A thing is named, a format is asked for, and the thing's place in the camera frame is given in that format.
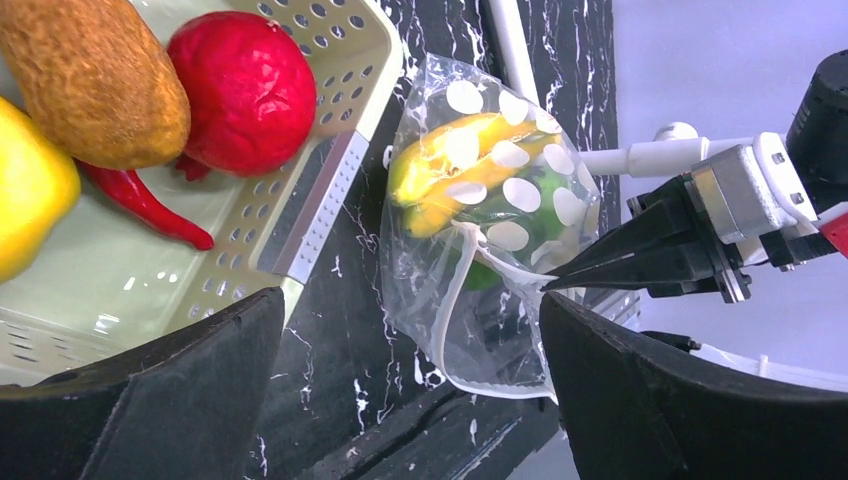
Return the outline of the red fake chili pepper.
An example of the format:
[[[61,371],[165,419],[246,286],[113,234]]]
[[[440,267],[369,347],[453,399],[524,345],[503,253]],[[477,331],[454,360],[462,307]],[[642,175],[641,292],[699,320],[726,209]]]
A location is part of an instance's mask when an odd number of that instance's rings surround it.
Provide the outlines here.
[[[105,169],[80,160],[76,164],[103,194],[158,234],[199,251],[214,248],[206,230],[162,204],[135,170]]]

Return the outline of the pale green plastic basket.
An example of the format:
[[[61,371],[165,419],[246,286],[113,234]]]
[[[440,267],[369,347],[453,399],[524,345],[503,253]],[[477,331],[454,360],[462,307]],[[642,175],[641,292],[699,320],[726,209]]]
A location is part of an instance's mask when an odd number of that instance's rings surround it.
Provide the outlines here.
[[[315,124],[271,174],[213,173],[187,182],[170,166],[141,179],[169,209],[207,230],[200,252],[154,233],[85,186],[34,263],[1,286],[1,380],[32,385],[201,320],[265,287],[292,312],[393,93],[403,54],[375,1],[139,1],[155,35],[239,10],[276,22],[309,61]]]

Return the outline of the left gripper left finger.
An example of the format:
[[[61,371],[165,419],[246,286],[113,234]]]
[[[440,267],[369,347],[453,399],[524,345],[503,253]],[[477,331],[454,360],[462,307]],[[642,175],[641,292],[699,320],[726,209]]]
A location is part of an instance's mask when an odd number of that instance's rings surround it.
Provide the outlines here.
[[[1,389],[5,479],[239,479],[283,329],[278,287],[32,386]]]

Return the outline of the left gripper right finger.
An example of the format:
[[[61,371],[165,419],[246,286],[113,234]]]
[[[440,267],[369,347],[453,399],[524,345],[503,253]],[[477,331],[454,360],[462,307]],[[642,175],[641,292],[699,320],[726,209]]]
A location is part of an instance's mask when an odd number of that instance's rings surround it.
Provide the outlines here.
[[[584,479],[843,479],[847,397],[743,373],[560,295],[539,325]]]

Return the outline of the red fake apple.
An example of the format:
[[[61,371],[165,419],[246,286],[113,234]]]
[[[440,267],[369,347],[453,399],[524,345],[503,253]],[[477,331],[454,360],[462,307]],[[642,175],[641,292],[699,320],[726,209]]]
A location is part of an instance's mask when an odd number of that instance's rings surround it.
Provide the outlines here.
[[[187,181],[213,171],[268,174],[305,144],[316,83],[280,25],[254,13],[215,11],[179,27],[167,52],[190,103],[191,131],[175,165]]]

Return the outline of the yellow fake bell pepper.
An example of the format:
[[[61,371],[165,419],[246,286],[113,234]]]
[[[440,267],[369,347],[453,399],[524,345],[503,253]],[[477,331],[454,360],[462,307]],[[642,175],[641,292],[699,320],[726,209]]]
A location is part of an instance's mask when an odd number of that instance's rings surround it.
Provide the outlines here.
[[[81,194],[74,161],[9,101],[1,101],[1,281],[35,260]]]

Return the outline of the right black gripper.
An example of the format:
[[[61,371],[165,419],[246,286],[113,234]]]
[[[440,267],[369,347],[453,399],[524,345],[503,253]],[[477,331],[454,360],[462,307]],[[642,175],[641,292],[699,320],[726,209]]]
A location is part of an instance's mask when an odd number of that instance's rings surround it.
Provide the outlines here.
[[[748,262],[734,243],[723,242],[707,202],[720,193],[709,181],[701,191],[689,174],[628,200],[633,218],[609,231],[570,262],[549,272],[543,292],[575,287],[645,289],[653,298],[719,293],[727,303],[750,298]]]

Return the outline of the orange fake fruit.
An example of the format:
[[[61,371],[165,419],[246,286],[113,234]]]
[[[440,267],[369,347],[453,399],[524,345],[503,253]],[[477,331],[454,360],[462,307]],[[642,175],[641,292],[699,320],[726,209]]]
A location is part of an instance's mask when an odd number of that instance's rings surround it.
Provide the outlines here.
[[[4,1],[1,52],[45,136],[94,166],[165,164],[186,146],[186,92],[129,1]]]

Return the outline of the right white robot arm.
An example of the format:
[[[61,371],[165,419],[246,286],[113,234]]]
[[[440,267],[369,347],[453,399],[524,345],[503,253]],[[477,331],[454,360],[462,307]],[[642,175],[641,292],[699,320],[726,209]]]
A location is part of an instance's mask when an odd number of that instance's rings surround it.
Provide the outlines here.
[[[711,140],[676,122],[650,142],[586,154],[593,174],[659,177],[631,219],[554,269],[549,288],[747,300],[745,268],[847,251],[847,55],[820,62],[786,134]]]

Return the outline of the clear polka dot zip bag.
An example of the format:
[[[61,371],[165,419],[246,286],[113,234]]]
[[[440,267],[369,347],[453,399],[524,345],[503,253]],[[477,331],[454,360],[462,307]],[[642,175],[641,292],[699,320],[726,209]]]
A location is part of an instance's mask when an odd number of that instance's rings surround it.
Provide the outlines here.
[[[596,240],[600,203],[552,115],[470,64],[427,55],[388,165],[388,322],[459,389],[553,398],[542,288]]]

